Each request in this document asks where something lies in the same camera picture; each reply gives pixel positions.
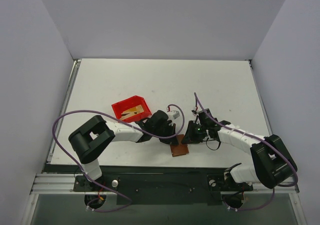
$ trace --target small white knob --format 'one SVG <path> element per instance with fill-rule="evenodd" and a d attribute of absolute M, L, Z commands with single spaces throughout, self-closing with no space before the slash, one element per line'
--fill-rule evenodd
<path fill-rule="evenodd" d="M 119 182 L 117 180 L 113 180 L 111 182 L 111 186 L 114 187 L 114 188 L 118 187 L 118 184 L 119 184 Z"/>

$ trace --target white wall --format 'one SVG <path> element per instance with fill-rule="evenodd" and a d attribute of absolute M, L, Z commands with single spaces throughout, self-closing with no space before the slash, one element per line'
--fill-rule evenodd
<path fill-rule="evenodd" d="M 297 163 L 308 224 L 319 224 L 320 0 L 286 0 L 252 64 L 272 131 Z"/>
<path fill-rule="evenodd" d="M 20 224 L 73 60 L 41 0 L 0 0 L 0 223 Z"/>
<path fill-rule="evenodd" d="M 285 0 L 42 0 L 74 58 L 252 59 Z"/>

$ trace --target small red tray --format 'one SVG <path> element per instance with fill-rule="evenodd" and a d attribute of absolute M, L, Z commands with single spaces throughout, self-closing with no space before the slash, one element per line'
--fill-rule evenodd
<path fill-rule="evenodd" d="M 140 121 L 141 119 L 147 118 L 148 116 L 152 115 L 150 109 L 147 106 L 147 103 L 145 99 L 141 96 L 132 96 L 128 99 L 125 99 L 123 101 L 119 101 L 115 104 L 112 104 L 112 109 L 114 111 L 115 117 L 117 119 L 121 118 L 121 114 L 133 107 L 141 105 L 143 108 L 143 112 L 133 115 L 131 117 L 128 117 L 124 119 L 124 122 L 131 123 L 131 122 L 137 122 Z"/>

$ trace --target white arm link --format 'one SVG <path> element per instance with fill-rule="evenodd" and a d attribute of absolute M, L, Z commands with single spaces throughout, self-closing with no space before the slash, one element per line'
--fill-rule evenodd
<path fill-rule="evenodd" d="M 227 128 L 222 127 L 218 131 L 219 139 L 222 143 L 230 144 L 245 153 L 249 154 L 251 156 L 250 148 L 252 144 L 258 144 L 260 143 L 259 140 L 248 137 L 244 135 L 243 133 L 254 135 L 260 139 L 264 140 L 264 136 L 261 135 L 255 135 L 253 133 L 246 132 L 242 129 L 236 128 L 233 124 L 226 125 L 226 127 L 231 128 L 232 130 L 229 130 Z M 241 131 L 242 133 L 234 131 L 234 129 L 237 129 Z"/>
<path fill-rule="evenodd" d="M 236 183 L 260 183 L 254 165 L 240 164 L 230 174 Z"/>
<path fill-rule="evenodd" d="M 107 121 L 106 125 L 111 129 L 115 135 L 112 142 L 131 141 L 137 142 L 144 134 L 133 127 L 126 126 L 122 123 Z M 130 123 L 132 126 L 138 126 L 135 122 Z"/>
<path fill-rule="evenodd" d="M 96 180 L 102 176 L 102 171 L 99 166 L 98 159 L 93 160 L 87 164 L 82 164 L 84 172 L 93 180 Z"/>

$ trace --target white cable tie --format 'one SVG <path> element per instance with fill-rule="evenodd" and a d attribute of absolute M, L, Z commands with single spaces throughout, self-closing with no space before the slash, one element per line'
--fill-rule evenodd
<path fill-rule="evenodd" d="M 247 131 L 244 131 L 244 133 L 243 133 L 242 136 L 240 137 L 240 140 L 243 139 L 246 134 L 247 134 Z"/>
<path fill-rule="evenodd" d="M 240 127 L 239 126 L 235 126 L 234 128 L 232 128 L 229 132 L 229 134 L 232 134 L 234 132 L 235 129 L 239 129 Z"/>

